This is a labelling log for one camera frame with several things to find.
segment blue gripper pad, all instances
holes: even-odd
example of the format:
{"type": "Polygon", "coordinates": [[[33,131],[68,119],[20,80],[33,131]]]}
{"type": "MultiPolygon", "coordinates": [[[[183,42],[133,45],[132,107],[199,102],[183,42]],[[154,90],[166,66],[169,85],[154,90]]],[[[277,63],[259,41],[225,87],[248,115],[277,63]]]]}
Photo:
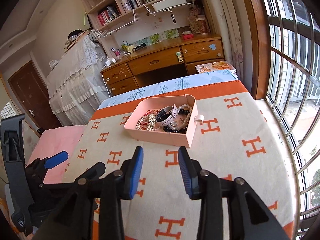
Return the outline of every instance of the blue gripper pad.
{"type": "Polygon", "coordinates": [[[184,146],[179,148],[178,161],[184,188],[189,198],[192,198],[198,193],[198,175],[184,146]]]}
{"type": "Polygon", "coordinates": [[[52,169],[55,166],[59,165],[60,163],[63,163],[68,159],[68,153],[66,151],[59,152],[58,154],[50,157],[46,160],[44,167],[46,169],[52,169]]]}
{"type": "Polygon", "coordinates": [[[142,164],[143,164],[143,149],[141,146],[137,146],[130,162],[130,166],[133,165],[132,172],[131,174],[129,174],[130,176],[129,196],[131,199],[133,199],[138,189],[142,164]]]}

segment ceiling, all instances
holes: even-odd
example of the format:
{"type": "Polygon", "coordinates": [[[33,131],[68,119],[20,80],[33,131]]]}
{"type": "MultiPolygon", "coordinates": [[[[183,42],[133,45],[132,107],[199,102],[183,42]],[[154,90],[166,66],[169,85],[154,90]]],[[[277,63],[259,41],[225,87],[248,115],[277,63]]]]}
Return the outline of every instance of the ceiling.
{"type": "Polygon", "coordinates": [[[5,71],[21,52],[32,49],[37,30],[54,2],[19,0],[0,30],[0,71],[5,71]]]}

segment pink cloth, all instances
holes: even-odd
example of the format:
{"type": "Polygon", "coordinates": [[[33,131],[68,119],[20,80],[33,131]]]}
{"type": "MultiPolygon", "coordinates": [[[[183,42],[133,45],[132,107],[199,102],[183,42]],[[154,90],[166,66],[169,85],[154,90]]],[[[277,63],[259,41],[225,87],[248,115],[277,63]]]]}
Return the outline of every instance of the pink cloth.
{"type": "Polygon", "coordinates": [[[68,168],[69,160],[73,154],[80,137],[83,134],[85,125],[63,126],[56,129],[44,131],[38,144],[33,150],[28,161],[29,165],[36,158],[44,159],[51,157],[61,151],[66,151],[69,155],[68,160],[48,170],[44,183],[60,183],[65,170],[68,168]]]}

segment wooden cabinet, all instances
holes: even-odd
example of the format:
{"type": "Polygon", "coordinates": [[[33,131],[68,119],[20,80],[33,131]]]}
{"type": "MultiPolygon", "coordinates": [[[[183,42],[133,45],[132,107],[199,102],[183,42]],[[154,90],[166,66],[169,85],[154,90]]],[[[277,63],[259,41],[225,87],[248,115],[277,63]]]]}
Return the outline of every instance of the wooden cabinet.
{"type": "Polygon", "coordinates": [[[110,85],[110,91],[116,96],[138,88],[134,77],[130,77],[110,85]]]}
{"type": "Polygon", "coordinates": [[[182,45],[181,49],[186,63],[207,59],[224,58],[222,43],[220,40],[182,45]]]}
{"type": "Polygon", "coordinates": [[[128,62],[128,66],[133,75],[138,75],[144,72],[149,72],[155,69],[168,67],[183,63],[179,62],[177,52],[180,52],[179,47],[161,50],[154,52],[143,57],[131,60],[128,62]]]}
{"type": "Polygon", "coordinates": [[[198,71],[196,69],[196,66],[198,66],[198,65],[217,62],[217,61],[223,61],[223,60],[224,60],[224,58],[221,58],[221,59],[209,59],[209,60],[203,60],[203,61],[187,63],[186,64],[186,68],[187,68],[188,75],[197,74],[198,71]]]}
{"type": "Polygon", "coordinates": [[[115,82],[132,77],[132,74],[126,63],[124,63],[117,67],[104,70],[102,76],[104,81],[107,82],[108,85],[111,85],[115,82]]]}

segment pink box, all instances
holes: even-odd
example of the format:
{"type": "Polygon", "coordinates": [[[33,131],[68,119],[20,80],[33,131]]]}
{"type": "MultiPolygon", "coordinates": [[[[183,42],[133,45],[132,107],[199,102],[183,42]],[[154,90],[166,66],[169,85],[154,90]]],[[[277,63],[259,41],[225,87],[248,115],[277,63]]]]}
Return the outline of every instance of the pink box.
{"type": "Polygon", "coordinates": [[[197,122],[194,120],[197,115],[198,109],[196,105],[196,99],[192,95],[146,98],[138,104],[136,109],[125,123],[124,128],[128,131],[132,138],[140,141],[174,146],[185,146],[190,148],[196,130],[197,122]],[[175,104],[177,107],[183,104],[188,104],[192,107],[190,121],[185,134],[135,129],[140,117],[142,117],[148,110],[161,109],[166,106],[173,106],[173,104],[175,104]]]}

